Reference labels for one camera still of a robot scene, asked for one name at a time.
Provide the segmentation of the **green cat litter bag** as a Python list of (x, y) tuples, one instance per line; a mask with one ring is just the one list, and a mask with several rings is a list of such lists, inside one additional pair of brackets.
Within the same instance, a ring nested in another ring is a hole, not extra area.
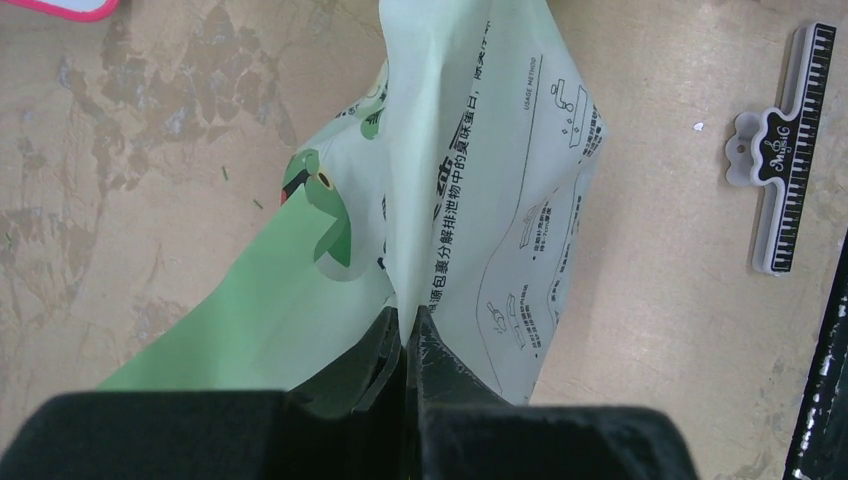
[(544, 1), (383, 1), (374, 86), (301, 146), (222, 283), (102, 384), (292, 390), (385, 308), (530, 399), (607, 134)]

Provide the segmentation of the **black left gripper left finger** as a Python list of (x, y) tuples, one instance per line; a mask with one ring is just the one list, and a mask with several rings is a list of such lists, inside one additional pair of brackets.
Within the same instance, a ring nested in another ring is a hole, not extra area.
[(1, 458), (5, 479), (391, 479), (402, 346), (383, 309), (363, 337), (291, 391), (57, 396)]

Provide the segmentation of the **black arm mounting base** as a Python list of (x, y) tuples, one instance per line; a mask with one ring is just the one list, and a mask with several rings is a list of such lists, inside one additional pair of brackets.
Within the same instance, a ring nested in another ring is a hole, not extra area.
[(783, 477), (847, 477), (846, 242), (841, 245)]

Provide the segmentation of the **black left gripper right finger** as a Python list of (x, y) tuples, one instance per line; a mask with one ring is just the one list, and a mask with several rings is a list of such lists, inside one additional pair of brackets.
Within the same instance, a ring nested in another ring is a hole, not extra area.
[(487, 387), (419, 308), (406, 353), (409, 479), (695, 479), (663, 413), (516, 406)]

